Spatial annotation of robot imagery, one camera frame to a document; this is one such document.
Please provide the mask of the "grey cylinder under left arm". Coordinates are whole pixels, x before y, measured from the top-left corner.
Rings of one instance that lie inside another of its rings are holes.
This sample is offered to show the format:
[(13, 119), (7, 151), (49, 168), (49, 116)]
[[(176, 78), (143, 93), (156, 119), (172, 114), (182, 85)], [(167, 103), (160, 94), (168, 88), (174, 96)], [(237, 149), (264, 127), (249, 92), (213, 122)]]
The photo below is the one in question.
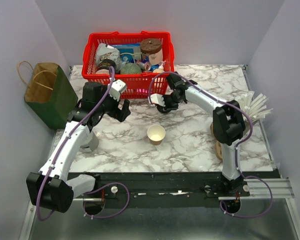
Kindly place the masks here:
[(83, 153), (91, 153), (95, 151), (99, 146), (99, 139), (96, 134), (91, 131), (87, 138), (81, 144), (79, 151)]

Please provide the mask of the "brown pulp cup carrier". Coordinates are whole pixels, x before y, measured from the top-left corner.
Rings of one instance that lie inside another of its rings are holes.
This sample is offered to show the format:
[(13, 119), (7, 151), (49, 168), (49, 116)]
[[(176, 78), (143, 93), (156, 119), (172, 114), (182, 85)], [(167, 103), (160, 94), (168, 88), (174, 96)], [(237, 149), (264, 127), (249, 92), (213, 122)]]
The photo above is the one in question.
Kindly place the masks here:
[(215, 135), (214, 135), (214, 129), (213, 129), (213, 123), (210, 124), (210, 133), (213, 136), (214, 140), (215, 140), (215, 144), (214, 144), (214, 153), (216, 155), (216, 157), (223, 161), (223, 155), (222, 155), (222, 147), (221, 147), (221, 143), (219, 141), (217, 141)]

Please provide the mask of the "red plastic shopping basket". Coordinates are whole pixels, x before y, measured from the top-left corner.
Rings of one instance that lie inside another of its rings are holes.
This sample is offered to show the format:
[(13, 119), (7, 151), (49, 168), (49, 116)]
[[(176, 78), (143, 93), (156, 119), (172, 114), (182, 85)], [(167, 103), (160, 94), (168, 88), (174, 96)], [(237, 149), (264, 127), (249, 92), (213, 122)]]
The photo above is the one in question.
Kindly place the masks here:
[[(163, 60), (165, 61), (164, 70), (173, 72), (174, 69), (174, 46), (171, 41), (171, 35), (166, 31), (141, 31), (140, 33), (119, 33), (99, 32), (91, 33), (83, 53), (82, 77), (89, 82), (98, 82), (103, 85), (110, 83), (108, 74), (97, 74), (97, 65), (95, 55), (99, 44), (124, 45), (137, 44), (144, 39), (155, 38), (162, 43)], [(123, 99), (146, 99), (149, 95), (149, 85), (153, 79), (151, 87), (152, 93), (164, 95), (168, 83), (166, 81), (167, 73), (156, 77), (155, 73), (141, 74), (116, 74), (115, 78), (122, 80), (127, 85), (127, 90), (122, 94)]]

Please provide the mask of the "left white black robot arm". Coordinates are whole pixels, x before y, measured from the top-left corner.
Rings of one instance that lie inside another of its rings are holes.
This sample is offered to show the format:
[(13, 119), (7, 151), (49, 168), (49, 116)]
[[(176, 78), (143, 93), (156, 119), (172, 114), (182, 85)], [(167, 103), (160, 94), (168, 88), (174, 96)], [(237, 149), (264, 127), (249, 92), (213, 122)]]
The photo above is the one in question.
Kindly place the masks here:
[(119, 108), (120, 98), (127, 85), (122, 80), (102, 85), (99, 82), (86, 82), (82, 98), (69, 113), (63, 135), (39, 172), (29, 173), (26, 185), (31, 203), (37, 208), (65, 213), (73, 199), (87, 194), (94, 198), (100, 194), (101, 185), (97, 176), (81, 173), (68, 179), (70, 167), (81, 148), (94, 151), (99, 140), (93, 128), (108, 115), (123, 122), (129, 115), (129, 100), (124, 100)]

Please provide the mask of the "brown paper coffee cup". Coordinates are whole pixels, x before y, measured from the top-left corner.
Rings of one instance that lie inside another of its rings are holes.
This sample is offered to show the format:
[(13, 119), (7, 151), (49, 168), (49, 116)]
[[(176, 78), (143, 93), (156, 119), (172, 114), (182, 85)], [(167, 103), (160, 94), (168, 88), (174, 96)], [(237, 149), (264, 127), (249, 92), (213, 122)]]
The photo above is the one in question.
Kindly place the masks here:
[(147, 129), (147, 137), (152, 145), (160, 145), (166, 136), (166, 130), (158, 124), (151, 125)]

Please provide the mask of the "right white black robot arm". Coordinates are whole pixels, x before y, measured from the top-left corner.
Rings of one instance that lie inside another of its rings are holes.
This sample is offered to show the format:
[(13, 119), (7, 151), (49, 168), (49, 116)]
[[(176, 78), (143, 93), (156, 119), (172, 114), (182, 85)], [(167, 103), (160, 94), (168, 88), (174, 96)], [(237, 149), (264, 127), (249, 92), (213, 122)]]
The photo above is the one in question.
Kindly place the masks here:
[(179, 103), (190, 102), (212, 114), (213, 135), (220, 143), (222, 152), (220, 191), (226, 196), (233, 195), (244, 179), (240, 170), (239, 144), (245, 141), (245, 113), (236, 100), (217, 98), (177, 72), (170, 72), (166, 80), (172, 93), (159, 98), (161, 102), (156, 104), (157, 110), (166, 114), (177, 110)]

